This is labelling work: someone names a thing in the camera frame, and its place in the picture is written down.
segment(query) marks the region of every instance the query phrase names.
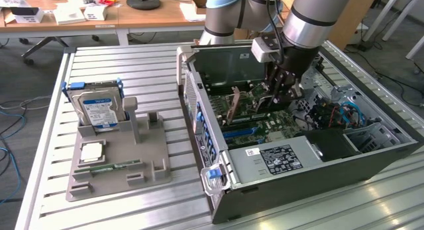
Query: office chair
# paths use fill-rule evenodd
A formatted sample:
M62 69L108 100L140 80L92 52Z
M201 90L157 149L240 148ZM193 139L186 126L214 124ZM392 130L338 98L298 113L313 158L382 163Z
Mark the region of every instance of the office chair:
M92 39L93 39L94 41L98 41L98 40L100 40L100 38L98 38L97 35L92 35ZM18 41L20 41L20 43L22 43L22 44L25 44L25 45L29 43L28 40L24 39L24 38L20 38ZM34 46L32 46L30 49L21 55L24 64L26 64L26 65L33 65L33 60L32 60L32 59L28 59L26 57L28 57L33 52L36 52L44 45L46 45L50 41L58 42L58 44L60 44L62 47L69 47L68 44L61 40L60 37L57 37L57 36L44 37L44 39L42 39Z

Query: barcode sticker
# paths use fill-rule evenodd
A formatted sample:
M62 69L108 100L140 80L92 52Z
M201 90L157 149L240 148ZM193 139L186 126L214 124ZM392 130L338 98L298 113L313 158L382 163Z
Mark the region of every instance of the barcode sticker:
M114 28L114 25L96 25L96 28Z
M245 149L246 156L260 154L258 148Z

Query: robotic arm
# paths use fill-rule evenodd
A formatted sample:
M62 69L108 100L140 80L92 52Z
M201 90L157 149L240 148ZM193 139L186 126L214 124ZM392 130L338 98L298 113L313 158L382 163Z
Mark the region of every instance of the robotic arm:
M208 0L201 45L233 43L234 28L258 32L274 31L272 35L254 38L252 44L252 53L266 66L268 96L258 100L258 109L284 105L302 97L301 76L348 1L294 0L282 32L278 33L273 27L278 21L276 10L281 10L278 0Z

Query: hard drive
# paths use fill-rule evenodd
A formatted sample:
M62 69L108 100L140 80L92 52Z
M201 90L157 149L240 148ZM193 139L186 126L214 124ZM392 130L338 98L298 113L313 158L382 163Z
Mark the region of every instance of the hard drive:
M104 82L62 83L62 92L78 115L80 125L92 125L96 132L117 128L117 122L126 120L121 100L122 84L120 79Z

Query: motherboard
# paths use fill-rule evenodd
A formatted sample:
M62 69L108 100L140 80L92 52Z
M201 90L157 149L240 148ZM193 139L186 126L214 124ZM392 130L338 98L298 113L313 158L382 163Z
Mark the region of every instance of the motherboard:
M300 132L289 110L256 110L257 97L265 96L265 92L262 82L248 82L245 86L209 92L212 109L229 150L289 139Z

